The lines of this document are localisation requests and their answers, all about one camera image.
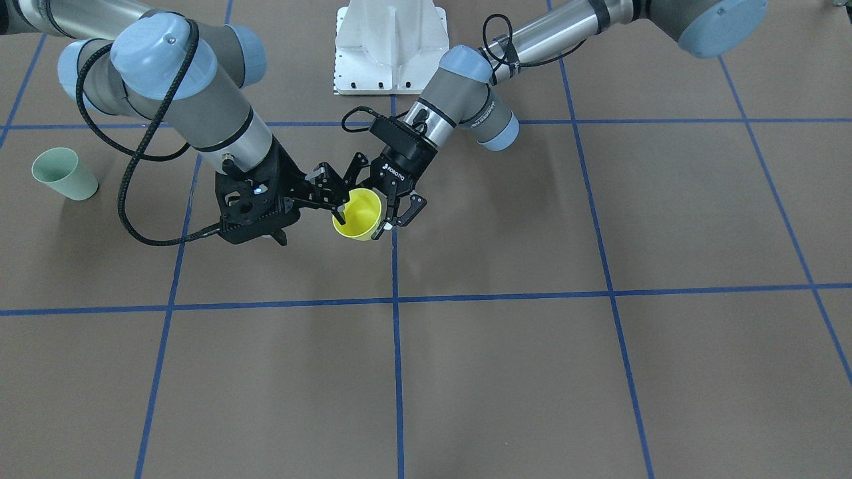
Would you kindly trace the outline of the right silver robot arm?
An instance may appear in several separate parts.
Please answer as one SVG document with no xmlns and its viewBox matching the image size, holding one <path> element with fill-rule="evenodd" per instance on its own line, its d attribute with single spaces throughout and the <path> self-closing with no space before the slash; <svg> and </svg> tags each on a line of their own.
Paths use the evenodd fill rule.
<svg viewBox="0 0 852 479">
<path fill-rule="evenodd" d="M 267 72 L 243 25 L 205 25 L 137 1 L 3 1 L 2 34 L 69 37 L 57 73 L 91 130 L 92 112 L 167 122 L 215 170 L 220 219 L 201 236 L 283 239 L 301 209 L 344 220 L 349 191 L 328 166 L 301 172 L 243 88 Z"/>
</svg>

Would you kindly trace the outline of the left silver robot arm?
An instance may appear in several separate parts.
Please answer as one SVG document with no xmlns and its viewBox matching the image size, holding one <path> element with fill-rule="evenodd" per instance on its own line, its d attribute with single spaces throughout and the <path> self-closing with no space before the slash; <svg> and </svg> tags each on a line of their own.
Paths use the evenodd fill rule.
<svg viewBox="0 0 852 479">
<path fill-rule="evenodd" d="M 457 45 L 439 60 L 423 92 L 405 113 L 384 116 L 369 107 L 367 128 L 384 144 L 368 160 L 357 154 L 343 177 L 349 202 L 335 215 L 341 236 L 377 240 L 410 224 L 426 206 L 416 185 L 457 128 L 487 150 L 501 151 L 519 134 L 519 120 L 496 91 L 524 70 L 557 63 L 615 24 L 648 19 L 697 58 L 730 51 L 763 21 L 766 1 L 569 1 L 505 34 L 484 37 L 478 49 Z"/>
</svg>

